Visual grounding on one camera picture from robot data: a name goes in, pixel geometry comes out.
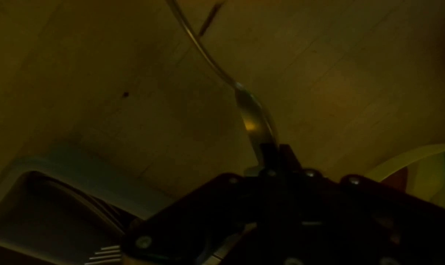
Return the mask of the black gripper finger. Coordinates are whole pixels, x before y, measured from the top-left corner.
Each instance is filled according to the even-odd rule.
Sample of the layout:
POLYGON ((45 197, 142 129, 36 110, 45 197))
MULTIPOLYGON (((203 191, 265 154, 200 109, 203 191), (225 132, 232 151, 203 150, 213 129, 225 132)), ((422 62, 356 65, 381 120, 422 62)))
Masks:
POLYGON ((296 175, 302 172, 300 162, 288 144, 262 144, 262 176, 296 175))

